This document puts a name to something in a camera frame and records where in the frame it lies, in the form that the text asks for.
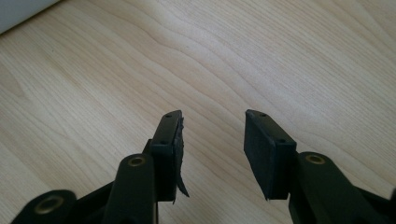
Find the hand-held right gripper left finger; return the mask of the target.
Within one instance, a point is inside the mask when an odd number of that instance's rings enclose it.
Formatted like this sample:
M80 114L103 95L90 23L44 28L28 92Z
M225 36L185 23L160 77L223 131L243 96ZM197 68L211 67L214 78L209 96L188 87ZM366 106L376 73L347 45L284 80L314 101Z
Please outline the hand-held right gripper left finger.
M154 162L158 202L174 202L177 190L189 197L181 176L184 156L183 121L181 110L163 115L155 134L144 149L144 153L149 154Z

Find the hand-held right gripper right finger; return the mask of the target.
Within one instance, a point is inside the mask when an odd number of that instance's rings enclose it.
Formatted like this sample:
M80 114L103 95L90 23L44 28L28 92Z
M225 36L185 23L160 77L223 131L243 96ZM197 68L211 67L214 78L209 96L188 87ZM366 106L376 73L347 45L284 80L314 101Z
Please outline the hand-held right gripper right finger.
M297 143L267 114L246 111L244 152L264 198L286 200Z

